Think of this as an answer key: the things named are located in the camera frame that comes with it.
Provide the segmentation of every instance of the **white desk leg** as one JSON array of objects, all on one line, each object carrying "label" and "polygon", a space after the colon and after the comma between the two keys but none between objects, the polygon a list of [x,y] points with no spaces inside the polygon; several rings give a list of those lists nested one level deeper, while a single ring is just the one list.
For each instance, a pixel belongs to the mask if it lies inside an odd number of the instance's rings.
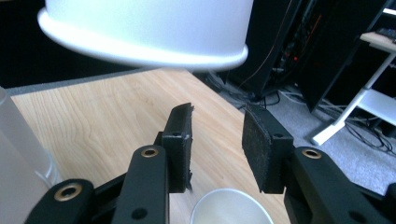
[{"label": "white desk leg", "polygon": [[352,113],[352,111],[356,108],[356,106],[361,102],[361,99],[363,99],[364,95],[368,90],[371,89],[371,87],[374,85],[376,80],[381,76],[381,74],[384,72],[384,70],[391,64],[393,59],[395,58],[395,53],[391,53],[388,58],[381,64],[381,66],[375,71],[373,76],[370,78],[370,80],[364,85],[364,87],[358,92],[358,94],[353,98],[352,102],[347,106],[347,108],[344,110],[344,112],[341,114],[341,116],[329,127],[327,127],[325,130],[321,131],[317,135],[315,135],[312,139],[311,142],[312,144],[316,146],[322,145],[324,142],[329,140],[335,133],[340,131],[345,126],[345,120],[347,117]]},{"label": "white desk leg", "polygon": [[352,113],[352,111],[356,108],[356,106],[361,102],[361,99],[366,94],[367,90],[361,89],[358,94],[353,98],[352,102],[347,106],[341,116],[331,125],[329,125],[326,129],[315,135],[311,142],[316,146],[322,145],[324,142],[329,140],[335,133],[340,131],[345,126],[345,120]]}]

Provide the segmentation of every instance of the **wooden tabletop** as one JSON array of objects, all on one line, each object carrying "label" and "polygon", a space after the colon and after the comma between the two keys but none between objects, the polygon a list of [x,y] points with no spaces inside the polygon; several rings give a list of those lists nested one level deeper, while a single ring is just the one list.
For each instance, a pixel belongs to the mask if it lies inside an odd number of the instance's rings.
[{"label": "wooden tabletop", "polygon": [[243,114],[185,70],[158,69],[101,79],[12,99],[63,179],[96,187],[126,172],[133,152],[153,143],[174,106],[191,102],[193,192],[170,195],[170,223],[189,223],[213,189],[241,189],[275,223],[290,223],[283,195],[266,195],[249,169],[241,139]]}]

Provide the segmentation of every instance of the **wooden table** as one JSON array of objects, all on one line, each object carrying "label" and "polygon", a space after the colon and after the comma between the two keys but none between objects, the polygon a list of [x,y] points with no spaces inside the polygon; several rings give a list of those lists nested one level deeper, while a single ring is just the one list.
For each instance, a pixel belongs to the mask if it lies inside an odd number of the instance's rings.
[{"label": "wooden table", "polygon": [[369,81],[361,87],[361,90],[352,99],[340,117],[311,139],[311,142],[317,146],[322,145],[340,131],[345,126],[345,120],[356,107],[359,107],[360,109],[363,109],[396,126],[396,101],[393,98],[372,89],[375,82],[396,57],[396,45],[393,44],[392,40],[389,38],[378,35],[374,32],[361,35],[361,40],[370,43],[370,46],[373,48],[389,53],[389,56],[379,66]]},{"label": "wooden table", "polygon": [[189,223],[198,200],[218,188],[241,189],[289,223],[283,195],[259,189],[244,155],[244,115],[185,70],[159,69],[13,96],[63,179],[96,187],[126,172],[133,152],[153,143],[171,109],[192,102],[193,192],[170,195],[170,222]]}]

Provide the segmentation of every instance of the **transparent plastic container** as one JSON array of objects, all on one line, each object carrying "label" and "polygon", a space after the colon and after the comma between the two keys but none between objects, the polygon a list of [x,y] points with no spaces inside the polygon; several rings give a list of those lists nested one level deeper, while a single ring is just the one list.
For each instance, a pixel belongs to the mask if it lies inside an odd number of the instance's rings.
[{"label": "transparent plastic container", "polygon": [[23,223],[61,177],[51,154],[0,87],[0,222]]}]

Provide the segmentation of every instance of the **white paper cup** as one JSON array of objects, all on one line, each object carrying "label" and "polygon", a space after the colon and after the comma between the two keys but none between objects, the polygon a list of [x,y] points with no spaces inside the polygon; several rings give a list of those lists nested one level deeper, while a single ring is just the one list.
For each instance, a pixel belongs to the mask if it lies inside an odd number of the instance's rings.
[{"label": "white paper cup", "polygon": [[237,189],[215,189],[194,207],[190,224],[273,224],[265,209]]},{"label": "white paper cup", "polygon": [[61,181],[52,156],[40,145],[21,112],[1,87],[0,131],[48,187]]}]

